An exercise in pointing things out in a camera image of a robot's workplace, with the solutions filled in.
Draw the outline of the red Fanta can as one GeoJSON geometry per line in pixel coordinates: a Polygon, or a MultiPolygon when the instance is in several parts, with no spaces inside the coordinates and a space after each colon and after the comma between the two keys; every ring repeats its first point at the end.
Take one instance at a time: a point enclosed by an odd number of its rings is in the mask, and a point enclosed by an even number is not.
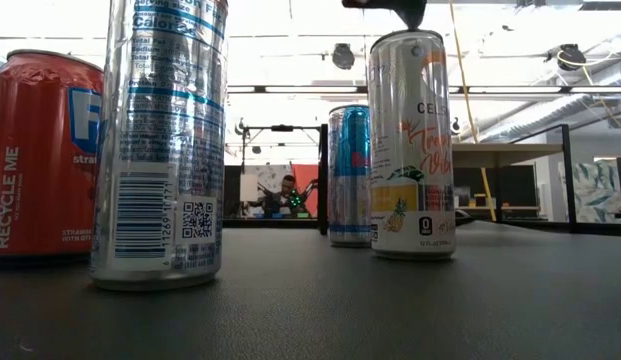
{"type": "Polygon", "coordinates": [[[102,70],[20,49],[0,67],[0,259],[89,252],[102,70]]]}

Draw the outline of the wooden shelf with black legs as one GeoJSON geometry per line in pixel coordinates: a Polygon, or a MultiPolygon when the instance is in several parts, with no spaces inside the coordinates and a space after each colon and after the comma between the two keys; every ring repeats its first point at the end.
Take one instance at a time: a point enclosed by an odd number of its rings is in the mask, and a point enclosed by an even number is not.
{"type": "MultiPolygon", "coordinates": [[[[321,235],[328,233],[328,125],[322,124],[319,131],[319,191],[317,225],[321,235]]],[[[571,141],[569,126],[566,124],[546,128],[511,143],[456,143],[453,145],[453,164],[459,168],[494,168],[494,189],[501,192],[499,168],[516,163],[534,160],[540,157],[551,156],[561,152],[563,154],[564,175],[567,195],[568,230],[576,229],[576,205],[574,199],[574,181],[571,156],[571,141]],[[523,143],[550,130],[560,130],[561,144],[530,144],[523,143]]]]}

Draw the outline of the silver white Celsius can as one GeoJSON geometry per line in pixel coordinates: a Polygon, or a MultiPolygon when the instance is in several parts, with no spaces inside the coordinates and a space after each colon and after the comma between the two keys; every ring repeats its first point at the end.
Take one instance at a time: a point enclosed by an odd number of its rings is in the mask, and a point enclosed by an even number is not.
{"type": "Polygon", "coordinates": [[[402,30],[371,47],[371,247],[448,259],[456,249],[447,55],[440,34],[402,30]]]}

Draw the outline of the blue silver Red Bull can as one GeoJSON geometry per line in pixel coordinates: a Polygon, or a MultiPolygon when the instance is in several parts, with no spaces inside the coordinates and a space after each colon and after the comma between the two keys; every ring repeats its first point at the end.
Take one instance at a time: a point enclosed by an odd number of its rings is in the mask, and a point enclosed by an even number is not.
{"type": "Polygon", "coordinates": [[[371,245],[370,119],[366,105],[330,111],[328,129],[328,230],[335,247],[371,245]]]}

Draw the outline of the orange red panel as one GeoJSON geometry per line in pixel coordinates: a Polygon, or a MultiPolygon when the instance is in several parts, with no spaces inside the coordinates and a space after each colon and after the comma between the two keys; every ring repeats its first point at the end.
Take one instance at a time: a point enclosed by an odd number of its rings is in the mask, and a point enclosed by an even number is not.
{"type": "MultiPolygon", "coordinates": [[[[296,186],[300,192],[304,192],[312,180],[318,178],[318,166],[316,164],[292,164],[292,175],[296,179],[296,186]]],[[[317,216],[318,190],[315,189],[305,201],[306,208],[312,217],[317,216]]]]}

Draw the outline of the person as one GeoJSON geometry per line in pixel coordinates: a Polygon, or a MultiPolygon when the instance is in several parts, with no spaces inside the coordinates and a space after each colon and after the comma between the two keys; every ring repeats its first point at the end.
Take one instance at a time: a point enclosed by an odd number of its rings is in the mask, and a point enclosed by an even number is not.
{"type": "Polygon", "coordinates": [[[299,215],[310,215],[306,206],[309,193],[312,191],[313,184],[309,189],[300,192],[296,187],[296,178],[293,175],[285,175],[281,180],[281,188],[278,192],[266,189],[263,185],[258,185],[258,190],[262,195],[256,201],[249,201],[250,207],[257,207],[262,210],[262,217],[265,219],[290,219],[298,218],[299,215]]]}

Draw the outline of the white board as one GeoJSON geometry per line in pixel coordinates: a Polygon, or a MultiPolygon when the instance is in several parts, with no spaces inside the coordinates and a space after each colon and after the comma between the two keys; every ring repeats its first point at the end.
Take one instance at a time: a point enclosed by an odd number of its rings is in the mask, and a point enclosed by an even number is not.
{"type": "Polygon", "coordinates": [[[259,198],[258,176],[255,174],[242,174],[240,176],[240,200],[242,202],[255,202],[259,198]]]}

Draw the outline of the leaf pattern panel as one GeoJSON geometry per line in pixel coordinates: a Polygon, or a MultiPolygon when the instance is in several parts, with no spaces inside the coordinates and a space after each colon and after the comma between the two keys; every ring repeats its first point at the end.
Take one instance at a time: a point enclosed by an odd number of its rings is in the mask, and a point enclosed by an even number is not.
{"type": "Polygon", "coordinates": [[[572,165],[576,220],[621,224],[621,180],[616,160],[572,165]]]}

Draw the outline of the silver ventilation duct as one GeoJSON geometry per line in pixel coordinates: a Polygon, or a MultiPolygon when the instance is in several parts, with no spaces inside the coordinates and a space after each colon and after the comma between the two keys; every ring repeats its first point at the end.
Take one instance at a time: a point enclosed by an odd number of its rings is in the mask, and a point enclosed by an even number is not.
{"type": "Polygon", "coordinates": [[[479,141],[495,142],[501,137],[519,136],[599,106],[601,101],[615,107],[614,102],[617,100],[621,101],[621,93],[572,94],[549,102],[539,102],[482,131],[479,141]]]}

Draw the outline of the black gantry frame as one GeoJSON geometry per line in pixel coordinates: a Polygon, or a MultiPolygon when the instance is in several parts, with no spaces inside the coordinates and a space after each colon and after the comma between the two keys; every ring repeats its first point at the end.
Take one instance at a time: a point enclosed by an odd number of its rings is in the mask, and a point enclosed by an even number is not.
{"type": "Polygon", "coordinates": [[[246,165],[320,164],[325,158],[327,130],[323,125],[249,126],[241,118],[226,143],[226,153],[246,165]]]}

